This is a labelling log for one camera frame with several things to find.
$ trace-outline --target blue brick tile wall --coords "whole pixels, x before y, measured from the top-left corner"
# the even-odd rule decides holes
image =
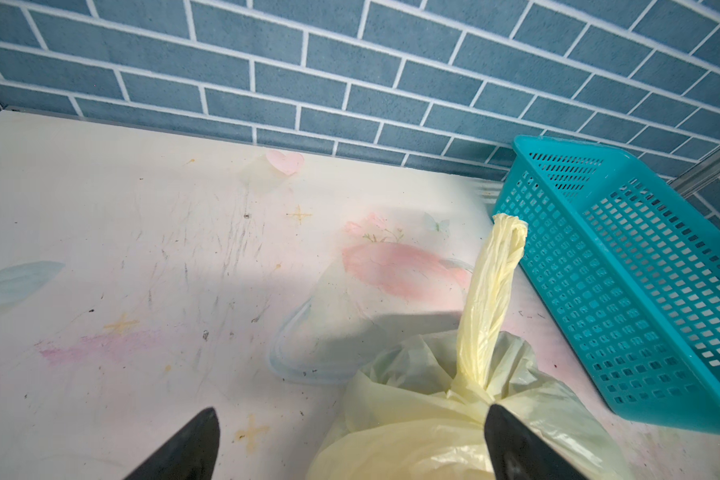
[[[0,0],[0,102],[491,179],[541,134],[669,179],[720,146],[720,0]]]

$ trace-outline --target butterfly sticker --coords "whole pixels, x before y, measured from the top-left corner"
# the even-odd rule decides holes
[[[430,214],[424,214],[424,225],[427,226],[427,230],[433,232],[442,232],[446,235],[449,234],[448,226],[451,224],[450,220],[442,220],[440,222],[434,221],[434,218]]]

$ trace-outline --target stain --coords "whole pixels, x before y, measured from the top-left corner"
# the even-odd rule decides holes
[[[256,418],[252,413],[248,415],[248,429],[235,432],[235,440],[246,440],[246,452],[254,453],[259,447],[256,436],[264,435],[269,431],[269,426],[256,426]]]

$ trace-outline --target white countertop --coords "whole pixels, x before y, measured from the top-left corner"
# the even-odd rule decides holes
[[[282,327],[310,299],[307,325],[317,310],[336,312],[324,300],[336,278],[348,281],[336,265],[373,229],[443,260],[440,287],[458,283],[458,266],[474,262],[490,231],[475,191],[495,184],[310,154],[287,177],[266,150],[0,113],[0,269],[65,264],[0,306],[0,478],[122,478],[207,406],[222,430],[214,478],[300,478],[342,388],[294,382],[330,382],[320,368],[302,379],[272,372]],[[433,231],[425,213],[449,220],[448,231]],[[371,290],[350,287],[366,307],[397,295],[369,300]],[[402,313],[442,311],[454,298],[438,302],[406,302]],[[576,392],[637,478],[720,478],[719,436],[607,409],[521,270],[504,329]],[[314,332],[302,329],[278,354],[290,373],[326,364],[320,350],[299,352]]]

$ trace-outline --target pink paint smudge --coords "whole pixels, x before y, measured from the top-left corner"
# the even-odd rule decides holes
[[[447,268],[441,258],[416,246],[377,242],[342,251],[344,270],[389,295],[439,306],[469,286],[466,270]]]
[[[137,350],[150,348],[157,343],[157,332],[148,330],[125,335],[101,334],[83,336],[74,346],[67,349],[49,345],[51,348],[40,350],[40,354],[54,366],[78,362],[93,355],[120,361]]]

